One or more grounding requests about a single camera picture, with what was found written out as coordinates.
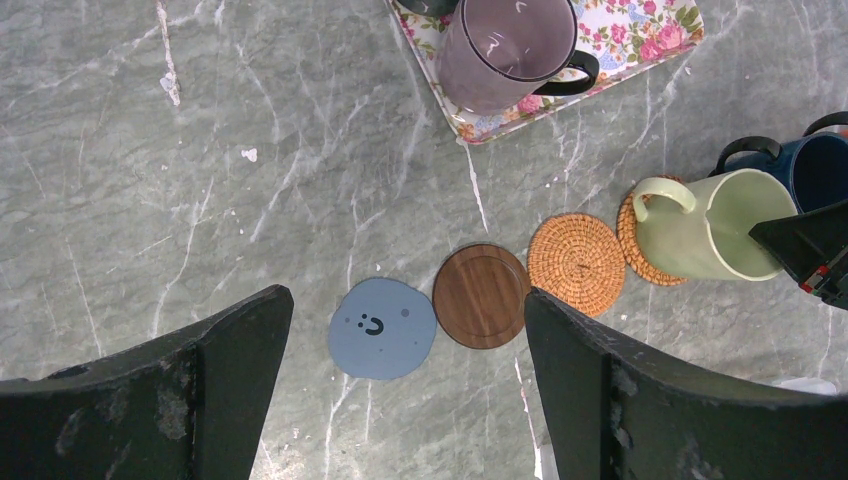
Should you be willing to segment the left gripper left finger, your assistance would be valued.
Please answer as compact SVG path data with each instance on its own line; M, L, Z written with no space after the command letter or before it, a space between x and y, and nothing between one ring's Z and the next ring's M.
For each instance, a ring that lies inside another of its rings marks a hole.
M272 285L40 380L1 384L5 479L246 479L291 325Z

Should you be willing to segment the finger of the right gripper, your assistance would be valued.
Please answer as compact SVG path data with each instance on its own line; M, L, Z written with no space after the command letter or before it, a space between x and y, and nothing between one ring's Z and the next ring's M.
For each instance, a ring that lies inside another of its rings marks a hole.
M847 202L760 222L749 236L806 293L829 306L847 307Z

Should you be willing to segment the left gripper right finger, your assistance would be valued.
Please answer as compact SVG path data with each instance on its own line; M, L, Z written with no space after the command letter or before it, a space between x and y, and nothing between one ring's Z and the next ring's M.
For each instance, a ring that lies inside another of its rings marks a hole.
M564 479L843 479L847 399L680 360L533 289L525 324Z

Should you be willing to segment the navy blue mug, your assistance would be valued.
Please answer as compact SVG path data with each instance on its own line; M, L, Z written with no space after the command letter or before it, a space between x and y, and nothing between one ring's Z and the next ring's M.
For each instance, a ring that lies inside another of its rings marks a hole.
M815 133L784 144L765 136L743 137L722 150L710 174L745 168L777 179L801 213L847 199L847 138L836 133Z

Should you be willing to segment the cream mug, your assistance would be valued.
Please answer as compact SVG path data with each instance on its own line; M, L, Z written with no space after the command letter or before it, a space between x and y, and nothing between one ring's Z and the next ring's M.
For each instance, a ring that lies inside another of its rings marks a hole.
M741 169L691 183L650 177L632 192L635 236L656 269L681 278L762 282L782 267L750 235L797 208L773 176Z

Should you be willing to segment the dark wood coaster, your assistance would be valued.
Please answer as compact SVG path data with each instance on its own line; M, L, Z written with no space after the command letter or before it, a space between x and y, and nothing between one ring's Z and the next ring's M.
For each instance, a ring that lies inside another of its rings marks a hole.
M510 251L476 243L453 252L438 270L432 290L437 320L457 343L493 349L524 328L530 279Z

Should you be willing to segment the blue smiley coaster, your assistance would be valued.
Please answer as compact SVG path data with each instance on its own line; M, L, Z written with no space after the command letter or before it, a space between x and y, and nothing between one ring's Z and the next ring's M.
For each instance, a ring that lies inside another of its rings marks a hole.
M392 380L428 357L437 319L430 299L398 280L373 277L356 284L332 316L328 348L347 375Z

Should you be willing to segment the lilac mug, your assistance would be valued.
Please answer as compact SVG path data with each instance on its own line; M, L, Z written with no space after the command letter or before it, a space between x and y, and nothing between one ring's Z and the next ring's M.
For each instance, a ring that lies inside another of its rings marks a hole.
M453 104L478 115L531 94L585 93L600 66L577 49L577 27L569 1L461 1L437 57L437 81Z

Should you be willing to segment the grey mug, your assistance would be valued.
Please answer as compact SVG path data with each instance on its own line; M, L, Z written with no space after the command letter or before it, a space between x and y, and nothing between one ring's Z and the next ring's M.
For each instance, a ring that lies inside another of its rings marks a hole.
M426 17L442 17L452 14L458 0L397 0L407 10Z

